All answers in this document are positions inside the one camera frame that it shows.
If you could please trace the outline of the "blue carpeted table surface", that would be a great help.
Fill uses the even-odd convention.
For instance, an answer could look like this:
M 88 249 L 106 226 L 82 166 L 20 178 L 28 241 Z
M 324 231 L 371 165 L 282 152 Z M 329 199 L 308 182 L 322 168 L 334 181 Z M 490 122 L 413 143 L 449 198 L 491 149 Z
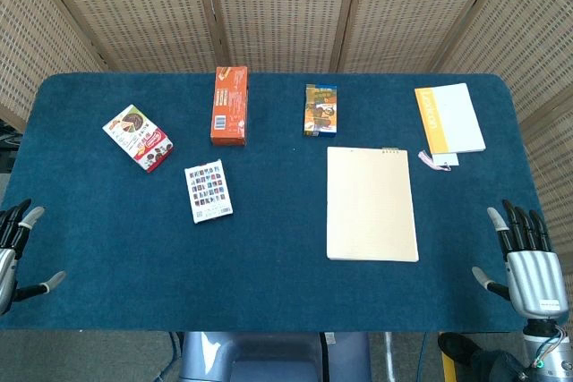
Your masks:
M 487 216 L 539 208 L 509 88 L 493 74 L 253 73 L 247 142 L 210 142 L 210 73 L 67 73 L 40 86 L 4 207 L 45 209 L 18 269 L 63 270 L 52 293 L 14 304 L 2 329 L 454 331 L 522 327 L 474 279 L 505 278 Z M 434 171 L 415 89 L 465 83 L 486 149 Z M 307 84 L 336 86 L 334 137 L 304 135 Z M 102 127 L 135 105 L 174 144 L 151 173 Z M 408 154 L 419 260 L 326 254 L 327 148 Z M 184 169 L 220 159 L 233 214 L 195 224 Z

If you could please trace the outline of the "tall orange carton box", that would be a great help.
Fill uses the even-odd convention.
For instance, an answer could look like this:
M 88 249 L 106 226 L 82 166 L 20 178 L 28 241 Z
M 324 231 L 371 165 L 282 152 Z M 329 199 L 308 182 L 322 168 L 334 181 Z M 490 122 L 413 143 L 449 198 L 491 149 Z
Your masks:
M 247 67 L 218 67 L 210 127 L 210 140 L 213 145 L 246 144 L 247 107 Z

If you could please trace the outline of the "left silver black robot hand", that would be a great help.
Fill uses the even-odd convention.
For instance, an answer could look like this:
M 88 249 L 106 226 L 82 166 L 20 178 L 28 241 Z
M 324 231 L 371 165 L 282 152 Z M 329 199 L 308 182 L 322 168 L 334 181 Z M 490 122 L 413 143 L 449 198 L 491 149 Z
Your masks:
M 30 204 L 31 199 L 25 199 L 7 210 L 0 210 L 0 317 L 10 310 L 14 302 L 51 293 L 66 278 L 66 272 L 59 271 L 39 284 L 18 286 L 19 262 L 31 230 L 45 212 L 43 207 L 29 210 Z

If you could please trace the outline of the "woven rattan folding screen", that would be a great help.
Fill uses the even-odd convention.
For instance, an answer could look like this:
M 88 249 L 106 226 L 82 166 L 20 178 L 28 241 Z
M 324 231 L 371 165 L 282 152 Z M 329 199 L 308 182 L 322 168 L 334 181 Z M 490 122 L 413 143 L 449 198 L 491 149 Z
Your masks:
M 59 72 L 491 72 L 573 263 L 573 0 L 0 0 L 0 124 Z

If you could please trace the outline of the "white lined notebook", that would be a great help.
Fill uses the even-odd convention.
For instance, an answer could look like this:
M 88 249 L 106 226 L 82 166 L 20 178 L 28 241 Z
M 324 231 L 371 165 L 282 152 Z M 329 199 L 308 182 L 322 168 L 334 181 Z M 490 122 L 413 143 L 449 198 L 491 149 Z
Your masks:
M 419 260 L 405 150 L 327 148 L 326 254 L 331 260 Z

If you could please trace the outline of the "white tag pink tassel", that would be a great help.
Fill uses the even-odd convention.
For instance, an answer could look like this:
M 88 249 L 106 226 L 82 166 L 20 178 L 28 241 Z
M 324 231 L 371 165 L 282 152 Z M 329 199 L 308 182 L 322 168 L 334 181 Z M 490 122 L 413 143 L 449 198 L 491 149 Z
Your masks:
M 453 166 L 459 166 L 458 155 L 455 153 L 428 155 L 425 150 L 422 150 L 418 153 L 418 157 L 434 171 L 449 172 Z

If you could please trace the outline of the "yellow white notebook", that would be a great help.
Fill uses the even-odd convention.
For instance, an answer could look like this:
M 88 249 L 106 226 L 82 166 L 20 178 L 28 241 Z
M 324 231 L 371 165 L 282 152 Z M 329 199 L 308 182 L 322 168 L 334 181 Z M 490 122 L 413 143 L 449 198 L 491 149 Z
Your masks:
M 465 83 L 415 89 L 415 99 L 432 155 L 486 149 Z

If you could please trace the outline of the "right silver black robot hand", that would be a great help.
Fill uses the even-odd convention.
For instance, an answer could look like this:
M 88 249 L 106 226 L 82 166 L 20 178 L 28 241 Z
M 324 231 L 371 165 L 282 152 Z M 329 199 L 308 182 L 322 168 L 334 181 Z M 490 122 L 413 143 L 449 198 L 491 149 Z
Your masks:
M 506 284 L 490 279 L 479 267 L 472 273 L 485 290 L 509 301 L 527 319 L 559 319 L 569 312 L 565 281 L 558 255 L 543 218 L 505 199 L 506 216 L 487 208 L 504 261 Z

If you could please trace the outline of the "red white cookie box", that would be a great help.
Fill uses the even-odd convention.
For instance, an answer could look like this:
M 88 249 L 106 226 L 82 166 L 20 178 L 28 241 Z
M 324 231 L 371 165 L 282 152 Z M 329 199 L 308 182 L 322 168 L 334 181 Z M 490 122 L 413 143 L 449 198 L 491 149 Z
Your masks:
M 174 148 L 165 132 L 135 105 L 127 106 L 102 130 L 147 173 L 153 172 Z

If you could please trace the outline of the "white picture grid box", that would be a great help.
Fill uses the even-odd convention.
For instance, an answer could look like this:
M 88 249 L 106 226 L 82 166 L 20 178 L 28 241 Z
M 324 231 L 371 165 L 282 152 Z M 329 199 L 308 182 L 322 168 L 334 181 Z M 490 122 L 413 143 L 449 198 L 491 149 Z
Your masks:
M 233 214 L 227 180 L 220 159 L 201 166 L 185 168 L 184 178 L 195 224 Z

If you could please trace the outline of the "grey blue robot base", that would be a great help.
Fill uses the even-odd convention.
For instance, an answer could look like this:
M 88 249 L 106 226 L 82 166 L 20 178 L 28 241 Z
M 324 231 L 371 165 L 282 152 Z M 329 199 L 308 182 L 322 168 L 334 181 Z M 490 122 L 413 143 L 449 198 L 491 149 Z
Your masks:
M 178 382 L 372 382 L 365 332 L 187 332 Z

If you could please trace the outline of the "blue orange snack box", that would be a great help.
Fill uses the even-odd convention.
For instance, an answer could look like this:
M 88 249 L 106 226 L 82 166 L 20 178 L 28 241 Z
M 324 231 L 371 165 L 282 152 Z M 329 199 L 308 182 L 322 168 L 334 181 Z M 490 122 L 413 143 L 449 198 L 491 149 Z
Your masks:
M 307 84 L 304 103 L 304 135 L 334 137 L 337 130 L 337 87 Z

